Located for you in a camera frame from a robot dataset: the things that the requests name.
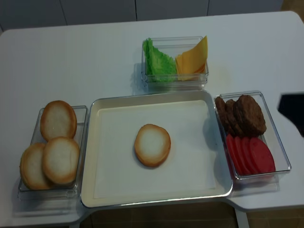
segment clear plastic container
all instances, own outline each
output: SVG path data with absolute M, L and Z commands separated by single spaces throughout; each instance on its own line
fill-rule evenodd
M 153 46 L 173 59 L 177 55 L 195 47 L 203 37 L 180 37 L 180 38 L 151 38 Z M 201 90 L 208 81 L 209 69 L 206 62 L 204 73 L 200 74 L 174 74 L 157 75 L 157 78 L 169 79 L 170 82 L 155 82 L 155 75 L 147 74 L 147 64 L 142 49 L 142 83 L 149 92 L 171 92 L 179 90 Z
M 77 118 L 77 130 L 74 140 L 78 143 L 80 148 L 78 168 L 75 181 L 64 187 L 54 187 L 49 190 L 30 190 L 20 179 L 18 187 L 18 198 L 20 200 L 47 200 L 59 198 L 73 198 L 79 195 L 81 190 L 81 181 L 83 173 L 83 163 L 86 153 L 86 139 L 87 139 L 87 107 L 86 106 L 73 106 Z M 40 119 L 44 108 L 39 111 L 36 127 L 31 140 L 31 145 L 35 143 L 47 143 L 40 133 Z
M 259 183 L 259 182 L 266 182 L 266 183 L 275 183 L 278 182 L 280 174 L 289 173 L 291 170 L 291 165 L 289 159 L 286 155 L 282 142 L 280 140 L 279 134 L 276 130 L 276 126 L 271 118 L 269 109 L 266 105 L 265 99 L 261 92 L 253 91 L 253 92 L 242 92 L 242 93 L 231 93 L 231 94 L 222 94 L 220 97 L 226 102 L 229 99 L 233 99 L 237 101 L 241 95 L 250 95 L 252 96 L 255 101 L 259 104 L 262 109 L 262 113 L 265 119 L 267 130 L 263 135 L 259 138 L 268 146 L 274 161 L 275 161 L 275 172 L 269 173 L 261 173 L 261 174 L 254 174 L 254 175 L 239 175 L 233 165 L 232 159 L 227 150 L 226 144 L 226 134 L 224 127 L 219 121 L 219 115 L 216 110 L 218 124 L 221 129 L 221 133 L 223 134 L 223 143 L 226 150 L 226 156 L 228 158 L 228 162 L 230 163 L 231 172 L 233 173 L 235 183 L 239 184 L 252 184 L 252 183 Z

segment red tomato slice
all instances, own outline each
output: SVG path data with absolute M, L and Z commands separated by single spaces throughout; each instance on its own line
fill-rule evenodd
M 236 144 L 236 157 L 237 157 L 237 161 L 240 165 L 240 168 L 242 169 L 242 173 L 244 175 L 250 175 L 251 172 L 249 171 L 249 169 L 247 168 L 246 166 L 246 163 L 245 163 L 245 159 L 243 157 L 243 152 L 242 152 L 242 145 L 241 145 L 241 139 L 240 137 L 235 137 L 234 138 L 234 142 Z
M 249 141 L 249 149 L 252 163 L 260 173 L 276 171 L 274 158 L 262 140 L 251 138 Z
M 239 174 L 239 175 L 243 175 L 243 172 L 241 170 L 241 167 L 238 163 L 238 160 L 237 160 L 237 150 L 236 150 L 236 147 L 235 147 L 235 144 L 234 144 L 234 140 L 233 140 L 233 137 L 229 134 L 227 135 L 226 137 L 226 142 L 227 142 L 227 147 L 228 147 L 228 152 L 230 154 L 230 157 L 232 159 L 232 162 L 233 162 L 233 165 L 234 165 L 234 168 L 236 169 L 236 172 Z
M 243 158 L 244 158 L 244 161 L 245 161 L 245 165 L 249 169 L 249 171 L 252 174 L 258 174 L 257 169 L 255 168 L 255 166 L 253 165 L 253 163 L 251 161 L 250 150 L 249 150 L 249 141 L 250 141 L 250 139 L 248 137 L 244 137 L 241 140 Z

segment white table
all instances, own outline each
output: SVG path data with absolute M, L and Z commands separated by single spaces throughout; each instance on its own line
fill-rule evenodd
M 304 205 L 303 140 L 276 110 L 282 92 L 304 90 L 304 25 L 295 13 L 33 28 L 0 36 L 0 226 L 73 223 L 92 212 L 78 199 L 18 200 L 19 160 L 40 108 L 57 99 L 90 107 L 98 98 L 143 94 L 144 39 L 204 35 L 206 89 L 213 96 L 262 91 L 292 165 L 278 191 L 265 186 L 224 200 L 245 211 Z

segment tray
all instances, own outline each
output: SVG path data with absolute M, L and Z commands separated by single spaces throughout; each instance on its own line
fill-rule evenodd
M 28 189 L 22 179 L 20 179 L 18 187 L 18 198 L 20 200 L 39 200 L 39 199 L 58 199 L 58 198 L 73 198 L 80 193 L 82 171 L 84 157 L 86 153 L 86 133 L 87 133 L 87 107 L 73 106 L 77 118 L 77 130 L 74 140 L 78 143 L 80 148 L 77 175 L 75 181 L 70 186 L 56 187 L 49 190 L 30 190 Z M 40 133 L 40 119 L 44 108 L 40 109 L 35 130 L 31 140 L 31 145 L 35 143 L 47 143 Z
M 203 37 L 178 37 L 178 38 L 151 38 L 153 46 L 173 59 L 179 54 L 195 47 Z M 206 62 L 205 72 L 202 74 L 174 74 L 157 75 L 160 78 L 169 78 L 170 82 L 155 82 L 155 75 L 147 74 L 147 64 L 142 49 L 142 82 L 149 92 L 172 92 L 180 90 L 201 90 L 208 82 L 209 69 Z
M 229 163 L 231 164 L 231 168 L 233 170 L 235 183 L 239 184 L 257 184 L 259 182 L 267 182 L 267 183 L 276 183 L 279 178 L 282 177 L 282 174 L 287 174 L 291 170 L 291 164 L 285 152 L 285 149 L 282 145 L 279 134 L 276 130 L 276 126 L 272 120 L 269 109 L 267 107 L 264 96 L 259 91 L 250 91 L 250 92 L 241 92 L 241 93 L 231 93 L 231 94 L 222 94 L 220 97 L 226 102 L 229 99 L 233 99 L 237 101 L 241 95 L 250 95 L 255 101 L 259 104 L 262 109 L 262 113 L 265 119 L 267 130 L 263 135 L 259 138 L 268 146 L 270 152 L 275 161 L 275 172 L 269 173 L 261 173 L 255 175 L 239 175 L 234 168 L 233 162 L 229 156 Z M 218 121 L 223 132 L 224 128 L 222 127 L 220 121 Z
M 91 106 L 81 201 L 89 208 L 227 196 L 232 178 L 213 99 L 202 91 L 96 100 Z M 171 151 L 143 166 L 133 144 L 145 124 L 165 128 Z

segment green lettuce leaf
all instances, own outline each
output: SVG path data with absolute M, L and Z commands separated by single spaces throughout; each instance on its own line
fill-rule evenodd
M 150 38 L 143 42 L 142 47 L 146 57 L 147 75 L 154 75 L 149 80 L 153 82 L 175 81 L 175 77 L 163 76 L 177 73 L 175 60 L 155 48 Z

